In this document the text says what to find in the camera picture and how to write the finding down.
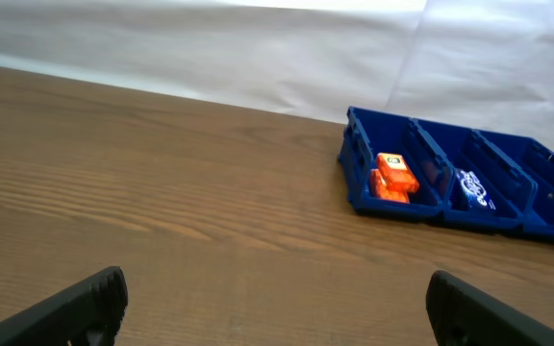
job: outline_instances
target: orange package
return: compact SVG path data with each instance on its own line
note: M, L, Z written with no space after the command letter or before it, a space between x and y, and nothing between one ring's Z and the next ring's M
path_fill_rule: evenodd
M420 183L402 156L380 153L375 158L375 164L380 169L380 173L390 190L410 193L418 191Z
M387 187L386 181L382 178L382 174L378 169L371 169L369 182L373 196L395 202L410 203L410 198L408 198L406 192L390 190Z

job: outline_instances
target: brown tabletop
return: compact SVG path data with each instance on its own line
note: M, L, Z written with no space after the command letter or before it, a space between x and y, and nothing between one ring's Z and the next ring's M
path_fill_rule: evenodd
M119 265L118 345L434 345L445 269L554 328L554 245L356 215L342 129L0 68L0 320Z

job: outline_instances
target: blue plastic bin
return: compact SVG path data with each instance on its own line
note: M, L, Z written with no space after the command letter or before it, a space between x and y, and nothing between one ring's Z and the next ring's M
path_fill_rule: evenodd
M532 207L525 212L523 231L554 237L554 153L535 139L482 131L538 184Z
M450 168L435 141L417 121L405 116L350 108L339 160L349 187L348 199L357 211L375 211L415 220L441 214ZM380 152L400 154L420 183L410 204L375 198L369 172Z
M487 230L516 230L531 209L536 184L480 132L469 128L418 119L437 142L451 166L448 193L443 200L444 221L457 226ZM496 206L493 214L465 210L456 169L472 171Z

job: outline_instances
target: bin compartment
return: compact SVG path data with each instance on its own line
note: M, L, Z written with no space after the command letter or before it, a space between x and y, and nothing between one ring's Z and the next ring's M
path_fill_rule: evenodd
M348 183L348 199L357 211L376 211L428 219L440 215L450 167L435 141L415 119L378 111L350 108L339 155ZM420 188L410 193L410 204L371 195L369 172L378 153L402 155Z
M523 231L554 237L554 153L530 137L481 133L516 161L538 185L532 207L525 212Z
M443 200L447 223L486 230L516 230L524 212L531 208L536 184L523 170L488 141L480 132L469 128L418 119L445 153L453 166L449 191ZM456 169L473 172L496 206L494 213L466 210Z

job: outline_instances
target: white sheet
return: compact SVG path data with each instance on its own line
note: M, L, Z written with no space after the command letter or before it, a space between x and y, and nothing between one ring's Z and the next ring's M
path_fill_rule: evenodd
M0 0L0 65L336 122L356 105L554 150L554 0L425 4Z

